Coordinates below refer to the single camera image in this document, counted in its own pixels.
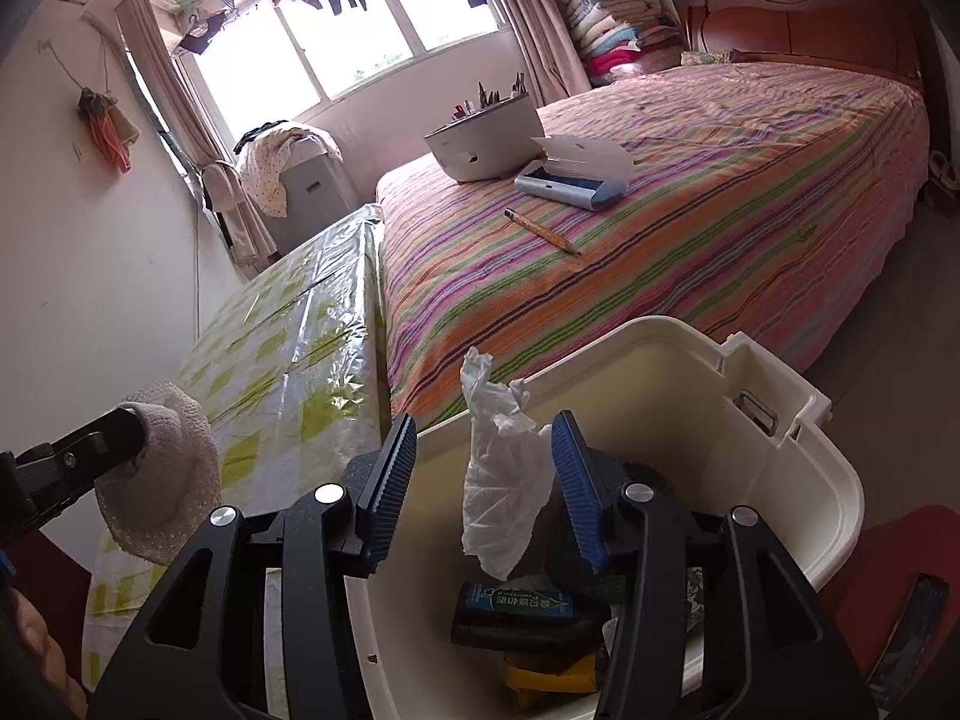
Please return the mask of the person's left hand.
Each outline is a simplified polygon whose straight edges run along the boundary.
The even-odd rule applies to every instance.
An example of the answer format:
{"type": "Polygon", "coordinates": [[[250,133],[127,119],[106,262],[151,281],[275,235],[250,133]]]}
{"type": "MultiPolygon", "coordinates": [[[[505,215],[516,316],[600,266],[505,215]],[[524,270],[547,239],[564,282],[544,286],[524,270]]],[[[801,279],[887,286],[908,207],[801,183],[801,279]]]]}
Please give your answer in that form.
{"type": "Polygon", "coordinates": [[[2,589],[2,717],[85,718],[88,698],[43,615],[25,595],[2,589]]]}

